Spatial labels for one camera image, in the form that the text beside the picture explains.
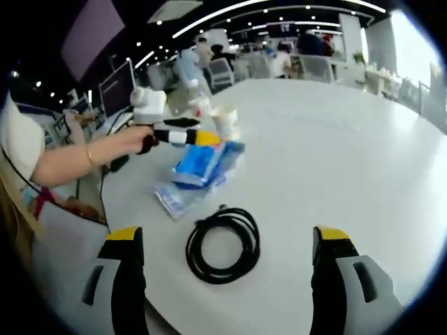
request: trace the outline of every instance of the coiled black cable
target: coiled black cable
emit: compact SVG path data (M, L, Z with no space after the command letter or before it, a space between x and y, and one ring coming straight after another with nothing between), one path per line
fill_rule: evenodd
M213 228L228 228L239 236L242 253L235 264L226 269L217 269L206 263L202 255L205 235ZM231 283L248 274L256 265L261 253L258 226L248 211L241 208L222 208L205 220L196 222L196 227L186 243L186 261L191 271L200 280L214 285Z

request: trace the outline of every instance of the ceiling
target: ceiling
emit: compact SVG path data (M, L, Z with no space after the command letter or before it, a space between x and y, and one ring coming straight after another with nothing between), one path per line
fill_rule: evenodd
M203 0L202 6L181 19L164 22L162 25L148 24L147 21L165 2L164 0L112 0L126 27L96 58L81 83L77 83L61 59L60 49L87 0L47 1L47 4L45 1L35 2L39 4L28 7L27 13L22 16L22 25L26 26L24 29L26 34L21 36L17 64L14 69L20 74L22 81L34 83L40 80L43 84L39 88L34 87L34 90L46 96L49 96L50 92L55 92L53 100L65 96L73 87L84 91L97 87L98 82L111 74L110 57L114 57L113 61L116 64L124 63L125 59L130 57L135 65L149 52L155 51L154 56L148 59L147 63L163 61L165 57L174 55L176 50L192 46L193 39L201 29L204 31L210 28L227 29L234 43L240 43L244 41L241 39L241 34L232 35L232 33L250 28L248 22L256 26L267 22L278 22L280 17L283 17L285 22L310 21L311 16L314 15L316 21L338 23L339 13L355 11L361 25L366 27L372 22L382 20L387 15L342 0L269 0L216 16L173 39L173 35L180 29L222 8L241 3L243 0ZM387 11L395 8L395 1L368 0L368 2ZM270 34L275 34L274 28L270 31Z

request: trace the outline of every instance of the round table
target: round table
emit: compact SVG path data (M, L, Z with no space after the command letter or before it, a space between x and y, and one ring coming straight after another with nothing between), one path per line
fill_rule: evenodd
M179 333L308 334L316 225L345 231L394 280L404 305L417 297L446 238L445 135L397 103L317 82L247 80L213 103L237 106L247 152L190 214L174 222L154 196L182 154L168 144L131 157L103 189L112 230L143 228L146 296ZM253 215L261 257L246 276L213 286L192 274L184 248L194 221L220 204ZM205 257L234 261L237 239L212 235Z

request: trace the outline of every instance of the gold bracelet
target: gold bracelet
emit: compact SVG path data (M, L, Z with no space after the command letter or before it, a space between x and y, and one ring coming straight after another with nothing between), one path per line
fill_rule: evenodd
M87 150L87 158L89 159L91 166L96 166L95 162L93 162L93 158L91 157L91 152L90 152L89 146L86 145L85 149Z

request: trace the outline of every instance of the white cup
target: white cup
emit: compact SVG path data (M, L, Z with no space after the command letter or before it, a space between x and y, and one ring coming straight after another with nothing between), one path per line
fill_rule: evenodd
M216 125L216 130L223 140L236 141L240 138L239 122L235 107L222 106L210 113Z

